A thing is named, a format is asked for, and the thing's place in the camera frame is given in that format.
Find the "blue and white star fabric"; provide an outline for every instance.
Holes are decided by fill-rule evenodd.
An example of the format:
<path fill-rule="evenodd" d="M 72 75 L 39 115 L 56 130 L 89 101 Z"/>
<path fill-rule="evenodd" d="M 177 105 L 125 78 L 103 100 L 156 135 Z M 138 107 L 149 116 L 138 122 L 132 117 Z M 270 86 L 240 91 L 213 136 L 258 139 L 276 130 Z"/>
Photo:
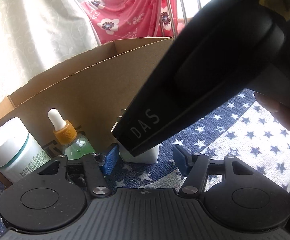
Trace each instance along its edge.
<path fill-rule="evenodd" d="M 121 159 L 106 177 L 112 189 L 180 188 L 185 178 L 172 155 L 175 144 L 189 153 L 204 153 L 223 160 L 235 155 L 275 183 L 290 190 L 290 131 L 263 109 L 251 90 L 244 89 L 224 105 L 160 144 L 157 163 L 124 163 Z M 206 189 L 221 181 L 209 175 Z M 0 219 L 0 233 L 5 230 Z"/>

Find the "ribbed orange cap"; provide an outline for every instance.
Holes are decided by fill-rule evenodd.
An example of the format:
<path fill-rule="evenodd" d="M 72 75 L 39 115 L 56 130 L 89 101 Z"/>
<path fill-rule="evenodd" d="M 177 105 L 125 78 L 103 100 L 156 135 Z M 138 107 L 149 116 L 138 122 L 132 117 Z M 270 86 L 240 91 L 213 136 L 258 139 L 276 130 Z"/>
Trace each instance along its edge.
<path fill-rule="evenodd" d="M 70 144 L 77 136 L 77 132 L 73 125 L 68 120 L 65 120 L 65 122 L 66 125 L 63 129 L 55 131 L 54 128 L 53 130 L 57 140 L 62 145 Z"/>

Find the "white curtain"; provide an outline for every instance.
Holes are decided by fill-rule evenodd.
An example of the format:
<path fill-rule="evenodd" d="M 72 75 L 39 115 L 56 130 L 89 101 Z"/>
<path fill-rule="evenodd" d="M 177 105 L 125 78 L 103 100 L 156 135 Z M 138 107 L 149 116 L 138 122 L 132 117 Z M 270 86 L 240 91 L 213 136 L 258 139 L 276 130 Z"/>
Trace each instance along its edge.
<path fill-rule="evenodd" d="M 33 76 L 99 44 L 77 0 L 0 0 L 0 101 Z"/>

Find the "ribbed black surface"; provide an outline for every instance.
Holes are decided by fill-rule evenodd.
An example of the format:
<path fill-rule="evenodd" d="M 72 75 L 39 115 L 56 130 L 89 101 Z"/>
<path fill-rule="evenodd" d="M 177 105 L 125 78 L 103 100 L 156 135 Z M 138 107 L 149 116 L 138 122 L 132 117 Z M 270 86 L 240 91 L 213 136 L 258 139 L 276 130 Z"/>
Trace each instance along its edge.
<path fill-rule="evenodd" d="M 1 240 L 290 240 L 282 229 L 262 234 L 231 231 L 209 218 L 199 202 L 172 189 L 119 188 L 95 199 L 75 223 L 57 232 L 23 235 L 8 231 Z"/>

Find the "crosshair logo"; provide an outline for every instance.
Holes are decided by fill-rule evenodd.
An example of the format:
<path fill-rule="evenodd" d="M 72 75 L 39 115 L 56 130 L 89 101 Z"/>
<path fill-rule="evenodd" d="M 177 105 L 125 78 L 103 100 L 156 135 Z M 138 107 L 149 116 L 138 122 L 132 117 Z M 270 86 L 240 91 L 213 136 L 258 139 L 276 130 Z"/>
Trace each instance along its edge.
<path fill-rule="evenodd" d="M 149 193 L 150 193 L 150 192 L 149 192 L 148 190 L 145 190 L 145 189 L 141 191 L 141 194 L 143 194 L 143 195 L 147 195 L 147 194 L 149 194 Z"/>

